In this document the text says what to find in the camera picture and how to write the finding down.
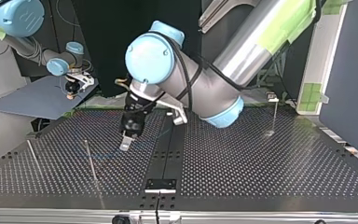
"metal rod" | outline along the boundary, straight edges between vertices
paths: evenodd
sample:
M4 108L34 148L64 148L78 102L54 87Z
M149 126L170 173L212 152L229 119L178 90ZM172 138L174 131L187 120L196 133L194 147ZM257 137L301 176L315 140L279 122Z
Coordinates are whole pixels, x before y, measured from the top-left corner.
M89 166L91 167L92 175L94 176L94 180L98 181L97 175L95 174L94 162L92 161L92 157L91 157L89 141L84 140L84 145L86 146L87 154L89 156Z
M29 149L31 150L32 156L34 157L34 161L36 162L37 169L39 170L40 176L43 176L42 169L40 168L39 161L37 160L36 154L34 153L34 148L32 146L31 141L28 139L27 144Z
M30 150L31 150L32 156L33 156L34 159L37 161L37 157L36 157L36 154L34 154L34 148L32 147L31 141L30 141L30 140L27 140L27 143L28 143L28 147L29 147Z

